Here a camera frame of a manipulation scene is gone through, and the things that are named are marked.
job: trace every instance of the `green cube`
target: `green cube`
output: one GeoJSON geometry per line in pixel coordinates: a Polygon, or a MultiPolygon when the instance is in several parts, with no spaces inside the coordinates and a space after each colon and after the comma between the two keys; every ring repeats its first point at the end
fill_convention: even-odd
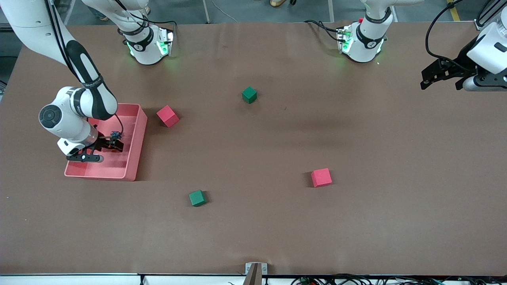
{"type": "Polygon", "coordinates": [[[204,192],[202,190],[197,190],[189,194],[190,202],[192,206],[199,207],[201,205],[206,204],[206,197],[204,197],[204,192]]]}
{"type": "Polygon", "coordinates": [[[248,86],[241,94],[243,95],[243,100],[248,104],[252,104],[257,99],[257,91],[251,86],[248,86]]]}

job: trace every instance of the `green led light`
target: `green led light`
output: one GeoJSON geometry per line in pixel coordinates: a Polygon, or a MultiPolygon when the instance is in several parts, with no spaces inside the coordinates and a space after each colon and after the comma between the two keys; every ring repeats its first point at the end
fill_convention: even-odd
{"type": "Polygon", "coordinates": [[[167,51],[167,45],[165,43],[163,43],[163,42],[161,43],[159,41],[157,41],[157,44],[159,46],[160,53],[162,55],[166,55],[168,53],[168,51],[167,51]]]}

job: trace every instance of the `black cable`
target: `black cable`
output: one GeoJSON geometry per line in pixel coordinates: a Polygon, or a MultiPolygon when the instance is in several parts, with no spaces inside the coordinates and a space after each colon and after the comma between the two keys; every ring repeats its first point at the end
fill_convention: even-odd
{"type": "Polygon", "coordinates": [[[457,63],[456,61],[448,58],[448,57],[445,57],[445,56],[442,56],[442,55],[438,55],[438,54],[434,54],[432,53],[430,50],[429,50],[429,43],[428,43],[428,39],[429,39],[429,33],[431,32],[431,29],[433,28],[433,26],[435,25],[435,23],[437,22],[437,20],[449,9],[453,8],[456,4],[458,4],[459,2],[461,2],[463,0],[455,0],[454,2],[450,2],[447,4],[447,6],[442,10],[440,11],[440,13],[436,16],[436,18],[431,22],[431,24],[429,25],[429,28],[428,28],[428,32],[426,32],[426,38],[424,39],[424,44],[425,44],[425,47],[426,47],[426,52],[431,55],[432,57],[436,57],[438,59],[443,59],[445,61],[448,61],[448,62],[451,62],[453,63],[454,65],[456,65],[457,67],[459,67],[460,69],[462,69],[463,71],[465,72],[473,72],[473,70],[471,69],[468,69],[468,68],[465,68],[463,67],[461,64],[457,63]]]}
{"type": "MultiPolygon", "coordinates": [[[[125,10],[125,11],[128,11],[127,8],[125,7],[125,5],[123,5],[123,3],[120,1],[120,0],[115,0],[115,2],[120,5],[120,7],[125,10]]],[[[147,17],[143,16],[142,18],[141,17],[137,17],[136,15],[133,15],[132,13],[130,13],[130,16],[134,17],[134,18],[137,18],[139,20],[143,20],[143,21],[146,21],[148,23],[151,23],[151,24],[168,24],[168,23],[173,23],[175,26],[177,26],[178,24],[175,22],[175,21],[166,21],[166,22],[155,22],[155,21],[150,21],[147,17]]]]}
{"type": "Polygon", "coordinates": [[[120,126],[122,126],[122,130],[120,131],[120,135],[123,134],[123,123],[122,120],[120,120],[120,117],[118,117],[118,114],[115,113],[116,118],[118,119],[118,122],[120,122],[120,126]]]}
{"type": "Polygon", "coordinates": [[[118,135],[108,135],[108,136],[100,136],[99,138],[113,138],[113,137],[119,137],[123,134],[123,123],[122,123],[122,120],[120,120],[120,117],[118,117],[118,114],[115,114],[116,116],[116,119],[118,119],[118,122],[120,122],[120,126],[122,127],[122,130],[120,131],[120,133],[118,135]]]}
{"type": "Polygon", "coordinates": [[[341,40],[341,39],[335,38],[335,37],[334,37],[334,36],[330,33],[330,31],[332,31],[332,32],[337,32],[337,31],[336,31],[336,29],[331,29],[331,28],[329,28],[329,27],[326,27],[322,21],[318,21],[318,22],[317,22],[317,21],[314,21],[314,20],[306,20],[306,21],[304,21],[304,23],[312,23],[312,24],[315,24],[315,25],[317,25],[319,28],[321,28],[321,29],[325,30],[325,32],[326,32],[326,33],[328,33],[328,35],[331,37],[331,39],[333,39],[333,40],[335,40],[335,41],[337,41],[337,42],[341,42],[341,43],[344,43],[344,42],[345,42],[344,40],[341,40]]]}
{"type": "Polygon", "coordinates": [[[72,67],[72,64],[70,63],[70,59],[68,57],[67,49],[65,47],[65,41],[63,39],[63,36],[62,36],[62,33],[61,33],[61,29],[60,29],[60,24],[58,23],[58,19],[57,19],[57,16],[55,14],[57,12],[56,12],[54,6],[53,6],[53,9],[51,9],[51,5],[49,4],[48,0],[44,0],[44,4],[46,5],[46,10],[48,12],[49,20],[51,21],[51,28],[53,29],[55,40],[56,40],[56,43],[58,44],[58,48],[60,49],[60,53],[61,53],[61,55],[63,57],[63,61],[67,65],[67,67],[70,70],[70,72],[76,78],[78,78],[78,76],[77,76],[74,68],[72,67]]]}

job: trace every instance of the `wooden block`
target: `wooden block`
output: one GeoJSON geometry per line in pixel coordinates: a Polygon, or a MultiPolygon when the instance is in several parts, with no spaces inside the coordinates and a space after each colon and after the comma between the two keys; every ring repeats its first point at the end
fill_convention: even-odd
{"type": "Polygon", "coordinates": [[[248,104],[252,104],[257,99],[257,91],[251,86],[248,86],[241,94],[243,95],[243,100],[248,104]]]}
{"type": "Polygon", "coordinates": [[[312,181],[314,187],[327,186],[333,182],[328,168],[315,170],[312,172],[312,181]]]}
{"type": "Polygon", "coordinates": [[[192,206],[199,207],[206,204],[206,197],[204,196],[204,192],[202,190],[197,190],[189,194],[190,202],[192,206]]]}
{"type": "Polygon", "coordinates": [[[157,112],[157,116],[159,116],[159,118],[168,128],[172,127],[179,121],[176,113],[167,105],[157,112]]]}

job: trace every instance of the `yellow floor line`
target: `yellow floor line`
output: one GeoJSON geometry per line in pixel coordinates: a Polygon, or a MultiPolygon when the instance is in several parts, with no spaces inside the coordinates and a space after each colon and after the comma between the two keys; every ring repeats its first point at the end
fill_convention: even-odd
{"type": "Polygon", "coordinates": [[[456,10],[456,7],[449,9],[451,11],[451,16],[453,21],[461,21],[459,19],[458,11],[456,10]]]}

